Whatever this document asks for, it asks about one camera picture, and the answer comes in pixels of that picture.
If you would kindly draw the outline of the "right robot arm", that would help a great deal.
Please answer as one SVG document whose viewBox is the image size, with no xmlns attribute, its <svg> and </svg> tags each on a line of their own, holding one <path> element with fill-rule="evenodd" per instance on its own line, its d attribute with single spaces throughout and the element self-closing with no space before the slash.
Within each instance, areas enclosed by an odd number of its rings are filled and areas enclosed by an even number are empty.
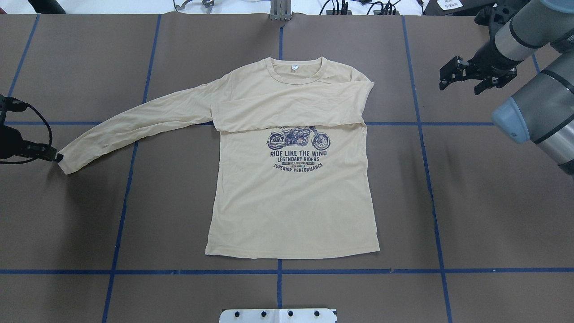
<svg viewBox="0 0 574 323">
<path fill-rule="evenodd" d="M 571 0 L 496 0 L 481 8 L 475 24 L 488 28 L 489 38 L 471 59 L 451 58 L 439 70 L 439 89 L 477 80 L 474 94 L 503 88 L 518 67 L 544 47 L 557 57 L 491 114 L 492 123 L 517 144 L 531 142 L 562 172 L 574 172 L 573 27 Z"/>
</svg>

